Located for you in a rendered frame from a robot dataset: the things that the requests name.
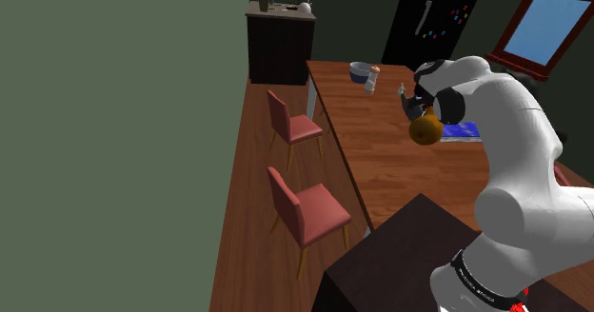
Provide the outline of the blue flat tablet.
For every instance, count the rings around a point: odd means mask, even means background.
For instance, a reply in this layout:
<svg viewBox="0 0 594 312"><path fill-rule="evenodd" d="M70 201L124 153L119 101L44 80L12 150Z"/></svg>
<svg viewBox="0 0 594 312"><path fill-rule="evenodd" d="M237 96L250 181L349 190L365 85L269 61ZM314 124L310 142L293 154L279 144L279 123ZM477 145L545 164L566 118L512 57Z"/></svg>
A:
<svg viewBox="0 0 594 312"><path fill-rule="evenodd" d="M444 125L441 142L481 142L478 128L474 122Z"/></svg>

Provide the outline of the brown round gourd vase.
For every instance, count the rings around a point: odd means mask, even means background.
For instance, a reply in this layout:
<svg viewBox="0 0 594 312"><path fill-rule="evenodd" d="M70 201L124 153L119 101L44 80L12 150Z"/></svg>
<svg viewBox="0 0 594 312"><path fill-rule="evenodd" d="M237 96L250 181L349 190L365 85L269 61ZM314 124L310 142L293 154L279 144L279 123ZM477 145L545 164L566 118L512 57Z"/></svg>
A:
<svg viewBox="0 0 594 312"><path fill-rule="evenodd" d="M409 137L421 146L430 146L440 141L444 124L437 118L433 107L427 107L425 113L413 120L408 128Z"/></svg>

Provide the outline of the wooden dining table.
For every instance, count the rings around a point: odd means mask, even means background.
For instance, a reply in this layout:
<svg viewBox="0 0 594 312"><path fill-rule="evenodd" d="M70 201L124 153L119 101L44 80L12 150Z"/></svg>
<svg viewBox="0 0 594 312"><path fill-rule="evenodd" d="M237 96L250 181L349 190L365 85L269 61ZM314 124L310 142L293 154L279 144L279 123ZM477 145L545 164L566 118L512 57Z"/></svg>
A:
<svg viewBox="0 0 594 312"><path fill-rule="evenodd" d="M473 204L488 180L480 143L415 144L401 107L398 86L412 74L382 66L374 93L367 95L349 76L349 64L311 61L310 104L326 114L342 155L349 183L366 218L365 238L423 194L479 233Z"/></svg>

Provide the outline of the white and blue bowl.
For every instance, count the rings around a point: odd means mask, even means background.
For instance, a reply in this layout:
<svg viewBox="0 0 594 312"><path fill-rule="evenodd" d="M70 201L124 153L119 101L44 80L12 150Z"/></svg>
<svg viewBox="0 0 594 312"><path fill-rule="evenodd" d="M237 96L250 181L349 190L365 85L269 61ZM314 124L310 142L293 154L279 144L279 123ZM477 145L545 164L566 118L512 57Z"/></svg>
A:
<svg viewBox="0 0 594 312"><path fill-rule="evenodd" d="M364 84L370 75L371 64L365 62L351 62L349 76L353 83Z"/></svg>

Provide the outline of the red framed window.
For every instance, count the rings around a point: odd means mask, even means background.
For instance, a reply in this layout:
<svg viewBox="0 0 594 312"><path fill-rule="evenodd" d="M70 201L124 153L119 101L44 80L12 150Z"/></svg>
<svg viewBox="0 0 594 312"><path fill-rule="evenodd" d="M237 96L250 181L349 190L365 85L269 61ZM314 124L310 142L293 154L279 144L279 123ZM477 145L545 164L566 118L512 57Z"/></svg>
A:
<svg viewBox="0 0 594 312"><path fill-rule="evenodd" d="M486 58L545 81L594 17L594 0L522 0Z"/></svg>

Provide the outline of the black refrigerator with magnets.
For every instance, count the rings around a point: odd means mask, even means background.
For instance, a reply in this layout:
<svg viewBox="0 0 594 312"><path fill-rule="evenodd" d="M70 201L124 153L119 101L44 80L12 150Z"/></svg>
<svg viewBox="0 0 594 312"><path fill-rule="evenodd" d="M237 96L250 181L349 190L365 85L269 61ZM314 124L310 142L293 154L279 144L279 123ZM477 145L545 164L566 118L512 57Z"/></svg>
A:
<svg viewBox="0 0 594 312"><path fill-rule="evenodd" d="M477 0L399 0L382 62L416 70L449 59Z"/></svg>

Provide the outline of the white shaker with tan cap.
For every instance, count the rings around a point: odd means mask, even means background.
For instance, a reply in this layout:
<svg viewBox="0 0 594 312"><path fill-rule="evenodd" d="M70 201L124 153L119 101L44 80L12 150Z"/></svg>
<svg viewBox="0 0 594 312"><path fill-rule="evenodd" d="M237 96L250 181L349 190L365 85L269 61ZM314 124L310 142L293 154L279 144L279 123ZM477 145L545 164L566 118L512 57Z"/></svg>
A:
<svg viewBox="0 0 594 312"><path fill-rule="evenodd" d="M364 87L365 94L372 95L374 93L374 89L376 86L376 81L377 81L379 72L380 72L380 69L377 66L372 66L369 68L369 75L367 77L365 87Z"/></svg>

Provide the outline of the dark robot stand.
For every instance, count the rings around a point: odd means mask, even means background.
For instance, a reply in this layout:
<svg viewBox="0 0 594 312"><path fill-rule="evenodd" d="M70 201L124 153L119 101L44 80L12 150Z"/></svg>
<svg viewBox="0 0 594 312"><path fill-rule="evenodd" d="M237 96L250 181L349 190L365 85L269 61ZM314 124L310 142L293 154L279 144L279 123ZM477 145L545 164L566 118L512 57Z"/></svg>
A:
<svg viewBox="0 0 594 312"><path fill-rule="evenodd" d="M311 312L508 312L467 284L515 296L519 312L594 312L545 281L594 252L515 247L479 234L419 194L324 273Z"/></svg>

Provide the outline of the dark cabinet with grey top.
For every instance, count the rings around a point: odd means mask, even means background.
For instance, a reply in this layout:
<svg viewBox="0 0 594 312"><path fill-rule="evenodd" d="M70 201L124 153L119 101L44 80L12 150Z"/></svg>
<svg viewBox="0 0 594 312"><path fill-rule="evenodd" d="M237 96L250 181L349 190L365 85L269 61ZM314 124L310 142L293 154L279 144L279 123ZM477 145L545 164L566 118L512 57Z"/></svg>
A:
<svg viewBox="0 0 594 312"><path fill-rule="evenodd" d="M299 0L296 5L251 1L246 18L250 82L305 85L316 21L309 0Z"/></svg>

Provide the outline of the red chair with wooden legs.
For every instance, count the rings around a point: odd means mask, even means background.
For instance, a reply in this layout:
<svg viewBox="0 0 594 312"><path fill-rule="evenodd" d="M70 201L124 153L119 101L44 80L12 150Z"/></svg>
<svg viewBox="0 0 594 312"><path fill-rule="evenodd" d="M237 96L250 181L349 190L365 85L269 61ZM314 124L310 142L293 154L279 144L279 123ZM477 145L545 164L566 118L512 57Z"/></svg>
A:
<svg viewBox="0 0 594 312"><path fill-rule="evenodd" d="M287 170L290 170L292 165L295 146L312 139L317 141L320 158L323 159L323 130L305 114L290 116L287 104L269 89L267 90L267 101L273 129L269 147L272 147L277 137L282 138L287 143Z"/></svg>
<svg viewBox="0 0 594 312"><path fill-rule="evenodd" d="M303 273L308 248L328 234L341 230L345 249L349 250L348 225L352 218L323 184L294 193L274 167L267 168L267 176L276 213L270 232L283 222L299 246L297 281Z"/></svg>

